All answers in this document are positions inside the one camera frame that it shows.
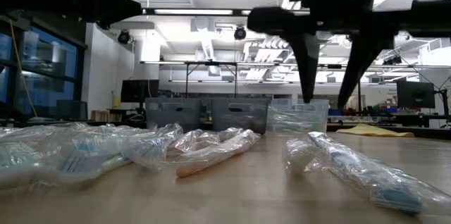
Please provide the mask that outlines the blue toothbrush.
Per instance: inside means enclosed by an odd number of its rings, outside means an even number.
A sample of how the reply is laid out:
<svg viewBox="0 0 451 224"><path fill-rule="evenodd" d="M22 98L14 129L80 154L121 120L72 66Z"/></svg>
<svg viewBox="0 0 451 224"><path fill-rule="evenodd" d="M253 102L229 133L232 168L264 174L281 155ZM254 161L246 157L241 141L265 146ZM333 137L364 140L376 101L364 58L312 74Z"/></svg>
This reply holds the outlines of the blue toothbrush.
<svg viewBox="0 0 451 224"><path fill-rule="evenodd" d="M328 170L377 206L410 216L451 216L451 195L404 171L355 151L324 132L286 141L285 170L302 175Z"/></svg>
<svg viewBox="0 0 451 224"><path fill-rule="evenodd" d="M71 142L60 150L54 181L63 185L83 183L133 162L121 153L121 141L126 137Z"/></svg>
<svg viewBox="0 0 451 224"><path fill-rule="evenodd" d="M127 136L121 141L121 153L136 164L161 170L166 164L169 146L183 135L179 124L167 124L157 130Z"/></svg>

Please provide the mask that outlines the clear plastic bin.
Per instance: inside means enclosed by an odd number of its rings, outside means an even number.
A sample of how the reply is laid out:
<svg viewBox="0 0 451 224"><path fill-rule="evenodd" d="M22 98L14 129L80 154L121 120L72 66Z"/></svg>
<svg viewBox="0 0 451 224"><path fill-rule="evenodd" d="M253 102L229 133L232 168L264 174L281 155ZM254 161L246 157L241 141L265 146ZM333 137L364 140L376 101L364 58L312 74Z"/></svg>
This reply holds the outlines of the clear plastic bin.
<svg viewBox="0 0 451 224"><path fill-rule="evenodd" d="M278 134L326 132L329 100L273 99L268 106L267 129Z"/></svg>

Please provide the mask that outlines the yellow cloth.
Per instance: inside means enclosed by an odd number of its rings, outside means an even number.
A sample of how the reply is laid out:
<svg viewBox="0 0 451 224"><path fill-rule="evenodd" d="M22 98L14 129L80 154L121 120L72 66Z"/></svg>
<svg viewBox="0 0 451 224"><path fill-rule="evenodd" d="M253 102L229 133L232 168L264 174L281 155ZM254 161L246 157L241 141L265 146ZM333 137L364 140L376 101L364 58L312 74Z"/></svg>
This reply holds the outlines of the yellow cloth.
<svg viewBox="0 0 451 224"><path fill-rule="evenodd" d="M338 129L337 133L361 135L370 137L415 137L412 132L395 132L392 130L383 129L366 124L357 124L354 127L348 129Z"/></svg>

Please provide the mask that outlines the dark framed window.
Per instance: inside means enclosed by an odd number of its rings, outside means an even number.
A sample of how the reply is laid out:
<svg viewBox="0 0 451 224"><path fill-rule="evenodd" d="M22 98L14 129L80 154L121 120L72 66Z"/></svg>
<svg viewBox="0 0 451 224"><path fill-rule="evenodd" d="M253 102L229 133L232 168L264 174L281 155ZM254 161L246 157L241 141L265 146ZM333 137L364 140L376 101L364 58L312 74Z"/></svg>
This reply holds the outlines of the dark framed window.
<svg viewBox="0 0 451 224"><path fill-rule="evenodd" d="M85 48L32 24L0 20L0 107L25 119L75 118L81 102Z"/></svg>

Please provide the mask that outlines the black computer monitor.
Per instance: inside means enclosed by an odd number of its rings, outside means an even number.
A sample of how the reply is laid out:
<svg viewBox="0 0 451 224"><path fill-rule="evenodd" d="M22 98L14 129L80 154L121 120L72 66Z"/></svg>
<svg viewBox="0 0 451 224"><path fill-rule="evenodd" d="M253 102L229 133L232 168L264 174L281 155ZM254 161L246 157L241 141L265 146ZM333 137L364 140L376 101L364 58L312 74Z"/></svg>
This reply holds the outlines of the black computer monitor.
<svg viewBox="0 0 451 224"><path fill-rule="evenodd" d="M397 81L399 108L435 108L435 90L432 83Z"/></svg>
<svg viewBox="0 0 451 224"><path fill-rule="evenodd" d="M146 98L157 97L159 80L124 80L121 87L122 103L138 103L144 109Z"/></svg>

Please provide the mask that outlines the overhead beam with light strip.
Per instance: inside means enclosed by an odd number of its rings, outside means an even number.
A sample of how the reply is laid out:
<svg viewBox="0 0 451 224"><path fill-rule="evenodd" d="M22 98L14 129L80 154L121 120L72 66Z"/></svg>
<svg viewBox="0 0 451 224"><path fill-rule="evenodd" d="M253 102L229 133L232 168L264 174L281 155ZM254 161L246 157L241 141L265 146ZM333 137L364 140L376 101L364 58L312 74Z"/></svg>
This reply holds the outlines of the overhead beam with light strip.
<svg viewBox="0 0 451 224"><path fill-rule="evenodd" d="M252 11L264 9L258 7L253 9L240 8L143 8L141 15L161 15L161 16L231 16L247 17Z"/></svg>

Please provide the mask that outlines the wooden crate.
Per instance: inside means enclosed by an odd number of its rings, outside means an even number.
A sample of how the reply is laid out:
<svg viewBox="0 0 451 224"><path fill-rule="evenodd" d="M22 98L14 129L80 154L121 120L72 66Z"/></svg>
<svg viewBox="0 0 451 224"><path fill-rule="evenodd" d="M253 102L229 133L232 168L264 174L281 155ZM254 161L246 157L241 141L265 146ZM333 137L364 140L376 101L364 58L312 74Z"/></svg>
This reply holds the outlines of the wooden crate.
<svg viewBox="0 0 451 224"><path fill-rule="evenodd" d="M91 120L96 122L121 122L122 115L119 113L112 113L109 110L92 110Z"/></svg>

